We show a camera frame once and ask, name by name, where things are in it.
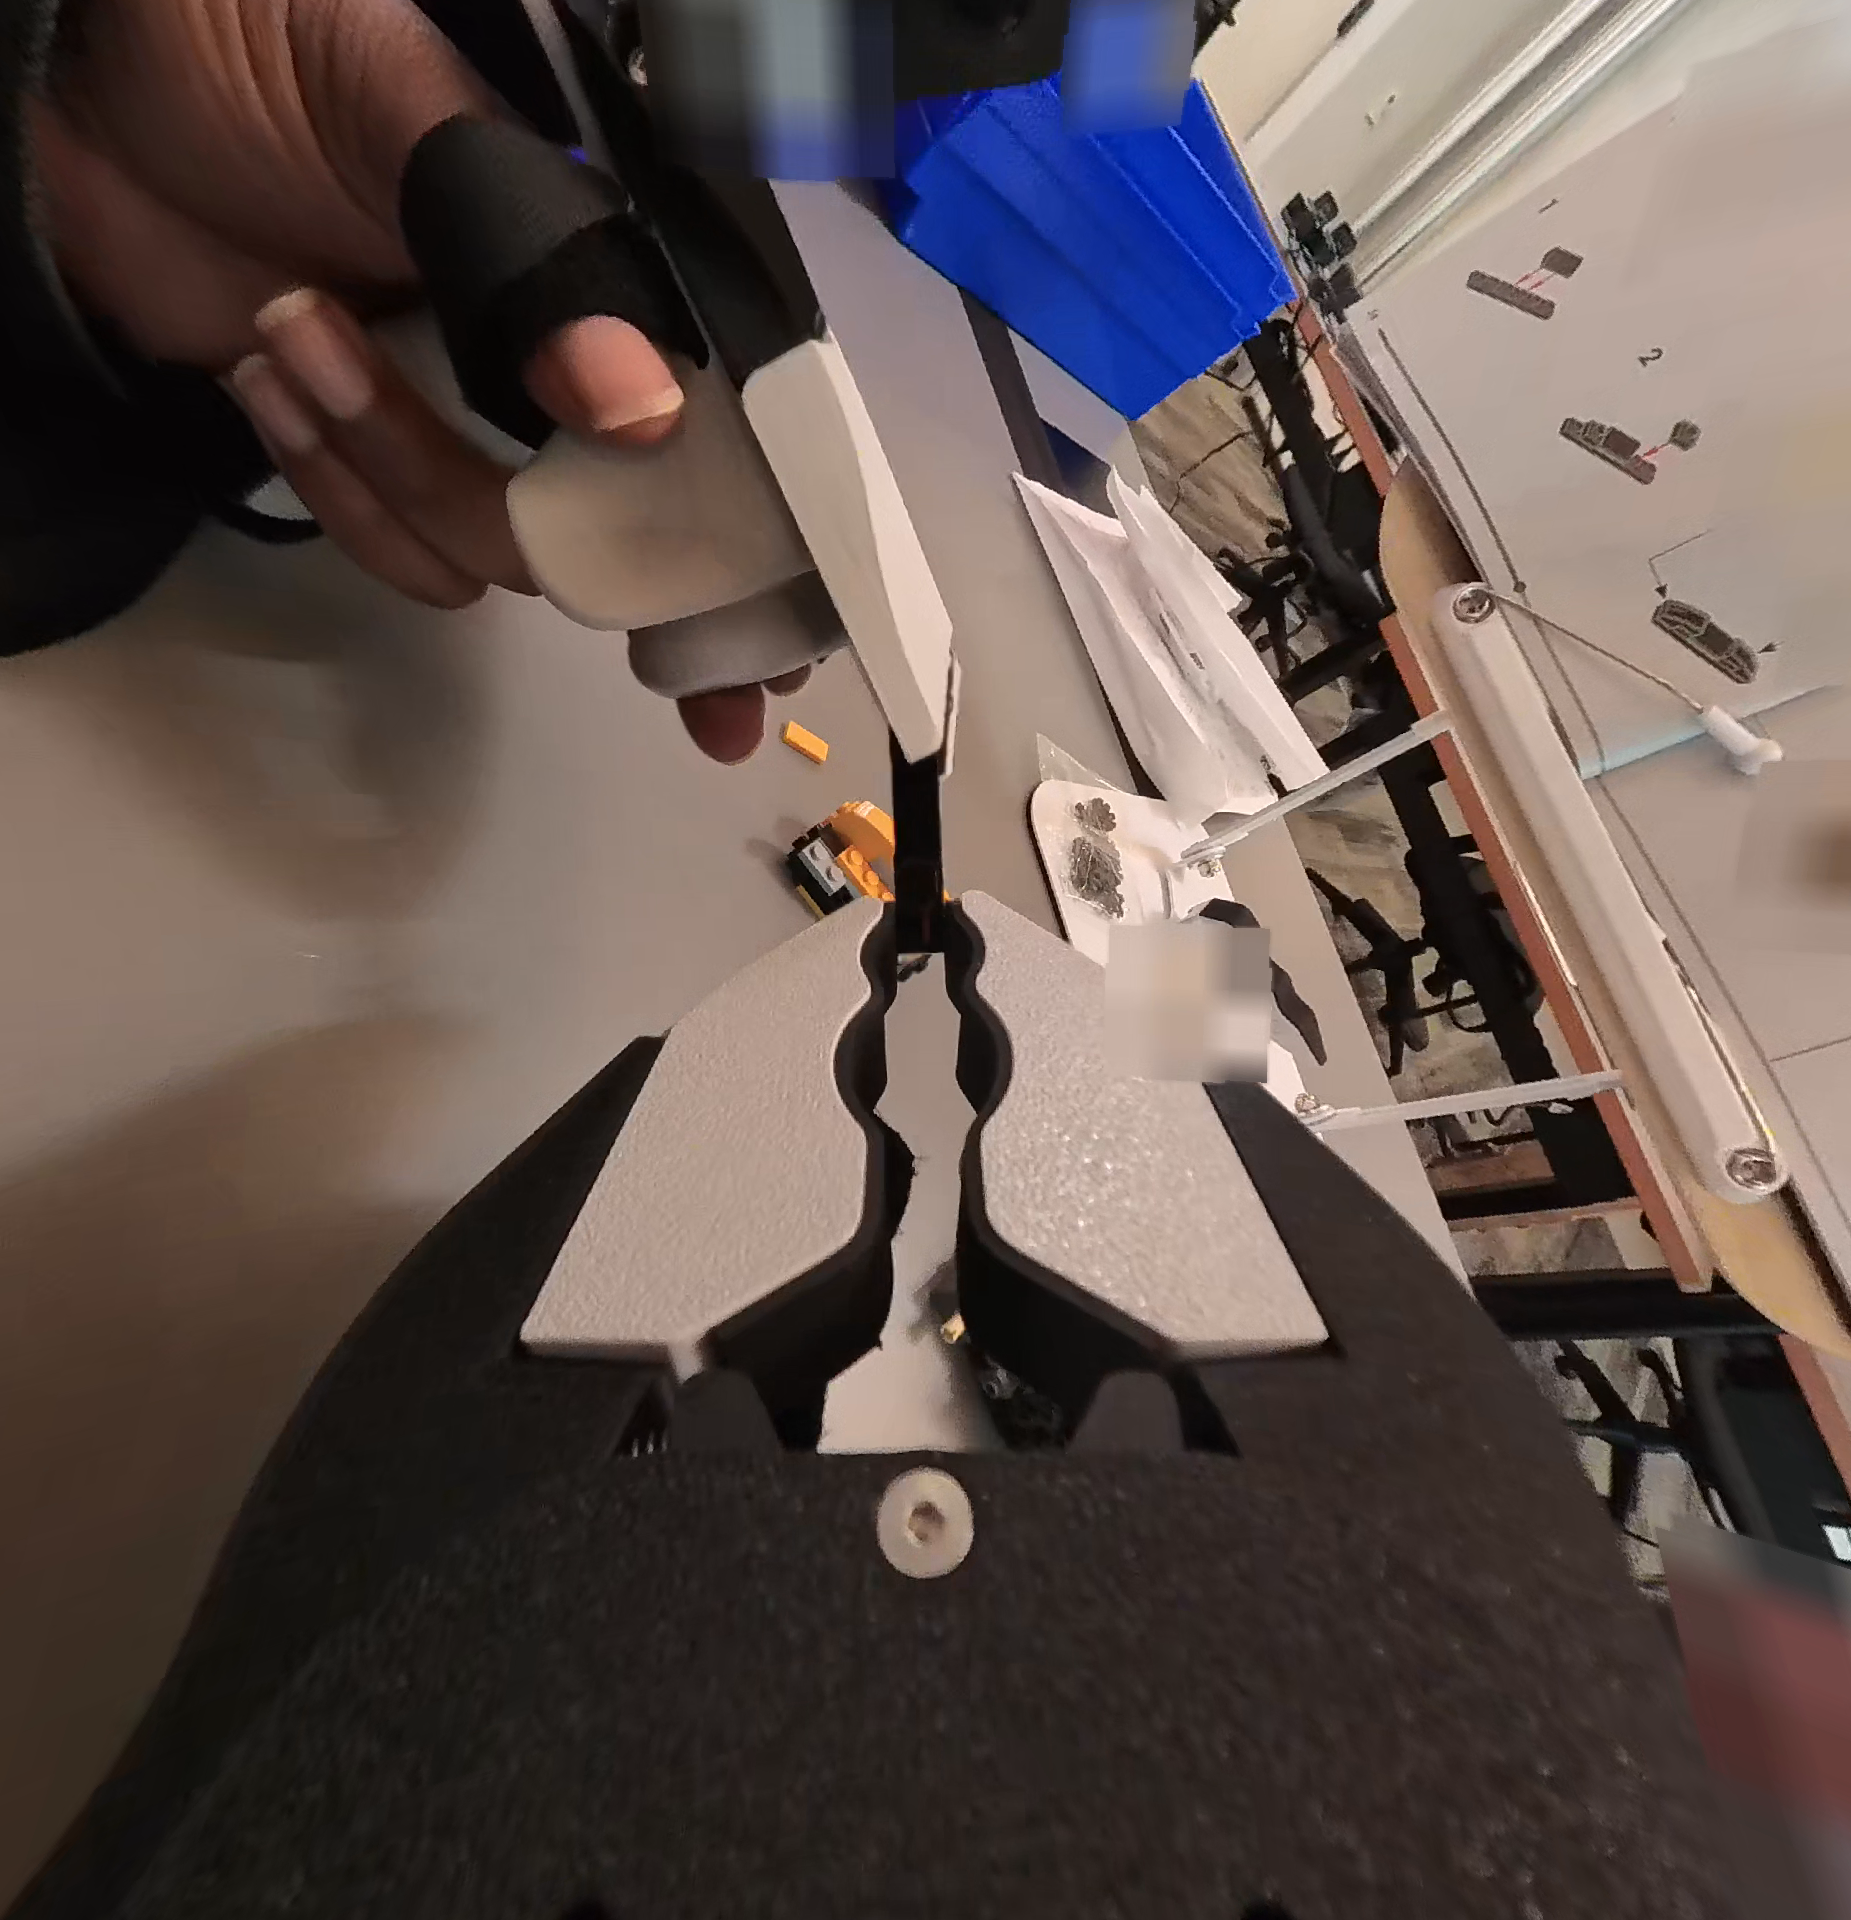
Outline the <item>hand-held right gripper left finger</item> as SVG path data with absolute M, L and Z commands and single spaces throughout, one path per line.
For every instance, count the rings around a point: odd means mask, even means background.
M 915 1155 L 878 1115 L 893 910 L 771 948 L 659 1040 L 521 1329 L 541 1360 L 740 1376 L 820 1432 L 884 1340 Z

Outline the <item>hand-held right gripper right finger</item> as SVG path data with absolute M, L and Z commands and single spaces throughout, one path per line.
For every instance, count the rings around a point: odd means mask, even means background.
M 960 1162 L 958 1311 L 978 1356 L 1071 1436 L 1105 1380 L 1185 1396 L 1328 1329 L 1200 1084 L 1116 1075 L 1105 972 L 1000 899 L 944 908 Z

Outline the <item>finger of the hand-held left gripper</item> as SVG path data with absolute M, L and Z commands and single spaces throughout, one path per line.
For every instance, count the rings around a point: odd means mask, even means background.
M 786 351 L 746 378 L 740 405 L 904 763 L 936 761 L 955 627 L 844 347 Z

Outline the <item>orange and black lego assembly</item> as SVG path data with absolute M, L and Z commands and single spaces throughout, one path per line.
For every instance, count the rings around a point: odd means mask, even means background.
M 815 919 L 858 901 L 893 904 L 897 893 L 893 817 L 869 801 L 851 801 L 800 834 L 782 855 L 782 874 Z

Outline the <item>black lego brick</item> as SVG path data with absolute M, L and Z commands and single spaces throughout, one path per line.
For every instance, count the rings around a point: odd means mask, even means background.
M 889 736 L 889 815 L 893 817 L 893 892 L 897 982 L 920 975 L 946 952 L 951 906 L 944 892 L 946 750 L 917 761 Z

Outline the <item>person's left hand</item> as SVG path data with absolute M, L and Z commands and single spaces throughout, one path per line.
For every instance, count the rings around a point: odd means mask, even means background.
M 401 184 L 457 120 L 525 124 L 407 2 L 78 4 L 26 110 L 82 316 L 211 376 L 321 532 L 436 610 L 539 594 L 508 472 L 365 331 L 412 296 Z

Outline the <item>clear bag of black parts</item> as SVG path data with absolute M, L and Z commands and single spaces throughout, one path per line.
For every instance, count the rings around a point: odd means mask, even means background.
M 1036 763 L 1027 825 L 1073 946 L 1114 924 L 1194 919 L 1212 901 L 1232 901 L 1220 857 L 1181 859 L 1203 830 L 1181 823 L 1169 803 L 1114 788 L 1044 734 Z

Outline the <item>blue storage bin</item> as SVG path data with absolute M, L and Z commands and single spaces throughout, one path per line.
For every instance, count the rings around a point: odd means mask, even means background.
M 1201 82 L 1169 128 L 1082 135 L 1054 80 L 904 104 L 889 229 L 1123 420 L 1296 302 Z

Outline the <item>black office chair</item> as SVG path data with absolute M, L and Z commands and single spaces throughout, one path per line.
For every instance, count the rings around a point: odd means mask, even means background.
M 1276 523 L 1265 554 L 1249 558 L 1236 545 L 1220 545 L 1216 556 L 1221 581 L 1238 598 L 1232 625 L 1270 656 L 1279 674 L 1299 665 L 1296 639 L 1303 630 L 1341 643 L 1376 632 L 1392 614 L 1392 599 L 1370 570 L 1348 565 L 1334 545 L 1319 561 L 1307 545 L 1292 545 L 1289 534 Z

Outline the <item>white instruction stand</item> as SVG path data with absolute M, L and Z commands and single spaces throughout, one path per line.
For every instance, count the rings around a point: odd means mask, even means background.
M 1851 4 L 1677 4 L 1338 344 L 1470 545 L 1851 1296 Z

